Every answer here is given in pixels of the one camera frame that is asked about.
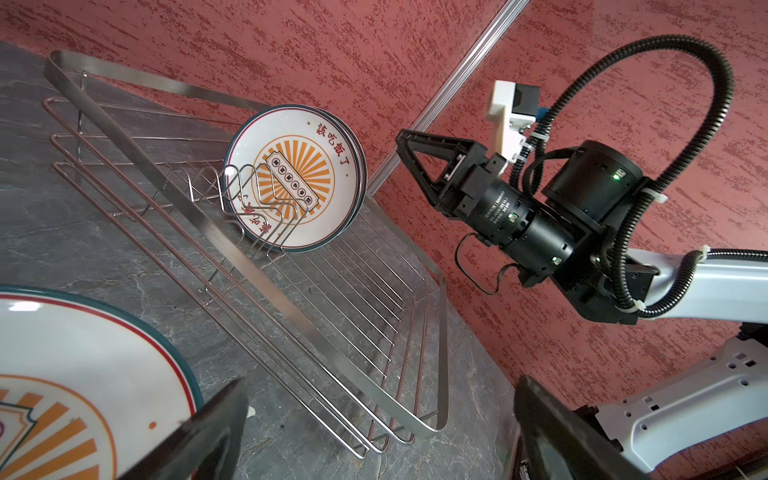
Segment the brown lettered rim plate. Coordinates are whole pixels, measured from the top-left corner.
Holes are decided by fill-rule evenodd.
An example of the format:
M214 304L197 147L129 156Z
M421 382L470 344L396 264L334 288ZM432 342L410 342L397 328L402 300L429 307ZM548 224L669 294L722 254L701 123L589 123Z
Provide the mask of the brown lettered rim plate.
M153 326L62 291L1 289L1 475L115 479L204 404Z

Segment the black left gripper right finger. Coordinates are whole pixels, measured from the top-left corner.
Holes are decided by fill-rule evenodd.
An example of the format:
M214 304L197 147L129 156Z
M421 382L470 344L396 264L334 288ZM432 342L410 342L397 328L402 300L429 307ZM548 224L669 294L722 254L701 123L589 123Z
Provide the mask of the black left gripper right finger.
M645 479L646 474L534 378L515 386L514 415L522 441L519 479Z

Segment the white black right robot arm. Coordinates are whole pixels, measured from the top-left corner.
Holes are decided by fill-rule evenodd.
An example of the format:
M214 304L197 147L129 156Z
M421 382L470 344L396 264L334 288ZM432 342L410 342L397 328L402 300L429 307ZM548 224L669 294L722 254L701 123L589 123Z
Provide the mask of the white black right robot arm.
M767 255L702 246L683 255L619 254L619 229L638 200L665 196L641 169L595 141L554 150L562 168L544 199L504 182L505 160L478 142L412 130L397 152L429 204L509 258L522 286L551 280L590 321L737 321L711 357L651 390L588 407L581 416L635 469L767 415Z

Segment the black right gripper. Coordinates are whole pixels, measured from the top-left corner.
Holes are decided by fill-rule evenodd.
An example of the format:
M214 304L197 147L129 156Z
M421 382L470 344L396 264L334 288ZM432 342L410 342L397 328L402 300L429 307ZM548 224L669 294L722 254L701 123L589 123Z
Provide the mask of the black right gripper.
M576 239L567 223L500 177L504 161L481 143L403 129L396 150L432 207L468 225L535 285L564 266Z

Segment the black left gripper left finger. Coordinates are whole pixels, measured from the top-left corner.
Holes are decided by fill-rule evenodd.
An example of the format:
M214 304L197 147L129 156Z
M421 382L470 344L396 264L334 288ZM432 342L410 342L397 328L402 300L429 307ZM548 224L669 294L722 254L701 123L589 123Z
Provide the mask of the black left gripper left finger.
M231 479L248 411L235 379L129 470L123 479Z

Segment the orange sunburst plate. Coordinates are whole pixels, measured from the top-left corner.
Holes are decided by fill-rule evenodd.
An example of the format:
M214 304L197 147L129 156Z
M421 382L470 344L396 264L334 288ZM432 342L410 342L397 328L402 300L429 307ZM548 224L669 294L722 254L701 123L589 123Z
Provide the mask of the orange sunburst plate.
M268 248L306 252L355 219L367 163L352 129L315 107L284 104L249 119L228 148L221 202L245 235Z

